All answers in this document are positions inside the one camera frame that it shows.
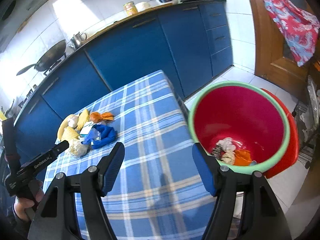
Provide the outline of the person's left hand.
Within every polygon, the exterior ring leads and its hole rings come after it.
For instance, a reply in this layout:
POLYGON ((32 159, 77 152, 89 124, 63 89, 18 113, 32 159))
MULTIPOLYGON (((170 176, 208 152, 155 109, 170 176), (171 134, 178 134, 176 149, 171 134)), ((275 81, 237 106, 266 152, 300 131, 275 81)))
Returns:
MULTIPOLYGON (((43 189, 42 189, 43 182, 40 181, 40 180, 37 180, 37 184, 39 186, 39 189, 38 189, 38 192, 36 194, 35 199, 36 199, 36 202, 39 203, 42 200, 43 196, 44 196, 44 192, 43 192, 43 189)), ((29 209, 29 208, 32 208, 34 205, 35 205, 35 203, 30 199, 16 197, 15 203, 14 203, 15 214, 22 221, 29 222, 30 218, 27 215, 27 213, 25 212, 25 210, 29 209)))

